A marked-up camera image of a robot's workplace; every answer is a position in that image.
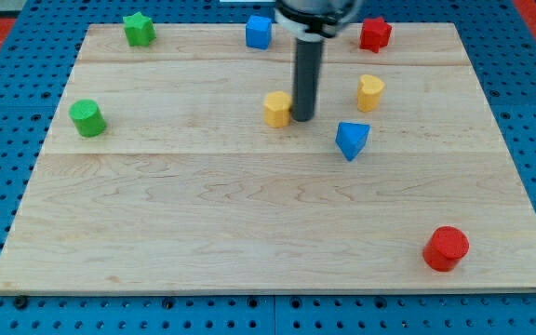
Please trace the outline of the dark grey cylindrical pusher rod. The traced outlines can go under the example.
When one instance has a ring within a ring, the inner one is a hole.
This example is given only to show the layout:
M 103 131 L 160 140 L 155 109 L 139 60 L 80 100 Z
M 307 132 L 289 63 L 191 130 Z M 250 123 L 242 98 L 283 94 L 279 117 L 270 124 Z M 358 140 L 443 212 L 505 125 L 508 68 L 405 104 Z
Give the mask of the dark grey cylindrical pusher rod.
M 296 40 L 291 117 L 307 122 L 315 116 L 324 41 Z

